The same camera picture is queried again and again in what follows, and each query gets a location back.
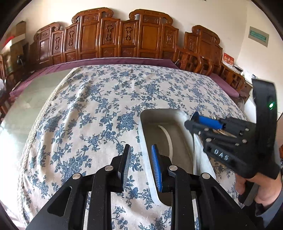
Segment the hand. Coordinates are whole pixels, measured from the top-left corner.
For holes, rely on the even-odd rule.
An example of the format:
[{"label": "hand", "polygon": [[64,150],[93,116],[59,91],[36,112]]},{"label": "hand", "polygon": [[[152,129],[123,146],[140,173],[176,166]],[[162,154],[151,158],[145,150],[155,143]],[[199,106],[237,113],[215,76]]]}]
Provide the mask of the hand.
[{"label": "hand", "polygon": [[279,173],[277,178],[271,179],[261,173],[257,173],[251,179],[245,179],[238,174],[236,175],[235,188],[237,192],[242,195],[245,191],[245,182],[250,181],[259,185],[258,193],[254,198],[255,202],[262,204],[264,207],[271,205],[279,196],[282,189],[281,174]]}]

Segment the white wall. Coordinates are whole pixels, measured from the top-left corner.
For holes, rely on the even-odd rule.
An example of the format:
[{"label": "white wall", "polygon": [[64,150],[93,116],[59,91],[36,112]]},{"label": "white wall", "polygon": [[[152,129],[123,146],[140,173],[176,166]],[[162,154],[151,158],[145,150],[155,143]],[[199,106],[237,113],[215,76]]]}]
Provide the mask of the white wall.
[{"label": "white wall", "polygon": [[79,11],[108,7],[114,17],[128,20],[135,9],[149,9],[169,14],[179,29],[179,44],[183,44],[184,31],[191,32],[194,25],[214,31],[221,39],[223,50],[237,59],[246,25],[246,0],[33,0],[15,18],[11,26],[21,20],[27,22],[26,36],[33,42],[35,32],[41,27],[61,22],[71,24]]},{"label": "white wall", "polygon": [[[268,47],[248,38],[250,26],[269,34]],[[277,109],[283,112],[283,41],[268,17],[251,1],[247,4],[247,23],[242,48],[236,63],[258,78],[275,83]]]}]

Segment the sleeve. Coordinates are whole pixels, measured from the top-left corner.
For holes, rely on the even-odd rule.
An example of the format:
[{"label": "sleeve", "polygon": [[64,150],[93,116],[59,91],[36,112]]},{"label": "sleeve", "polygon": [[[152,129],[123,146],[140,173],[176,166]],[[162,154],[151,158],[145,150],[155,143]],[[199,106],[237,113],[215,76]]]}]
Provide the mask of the sleeve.
[{"label": "sleeve", "polygon": [[281,189],[281,192],[279,196],[277,197],[277,199],[267,210],[264,210],[261,204],[256,204],[255,216],[262,218],[263,226],[265,228],[268,226],[271,220],[275,217],[282,203],[283,203],[283,188]]}]

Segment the screw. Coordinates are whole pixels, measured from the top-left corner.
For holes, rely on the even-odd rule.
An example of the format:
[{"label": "screw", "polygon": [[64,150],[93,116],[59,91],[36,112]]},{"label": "screw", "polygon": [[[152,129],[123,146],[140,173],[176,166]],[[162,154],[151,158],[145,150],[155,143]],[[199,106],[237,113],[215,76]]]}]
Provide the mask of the screw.
[{"label": "screw", "polygon": [[209,179],[209,178],[210,178],[210,175],[205,172],[205,173],[202,174],[202,178],[203,178],[203,179]]},{"label": "screw", "polygon": [[170,165],[170,166],[169,166],[169,169],[170,169],[171,171],[176,171],[176,170],[178,169],[178,167],[177,167],[176,165]]},{"label": "screw", "polygon": [[105,171],[112,171],[113,170],[113,166],[112,165],[107,165],[105,166]]},{"label": "screw", "polygon": [[80,177],[81,177],[81,175],[80,175],[79,173],[75,173],[75,174],[72,176],[72,178],[73,178],[74,180],[79,179]]}]

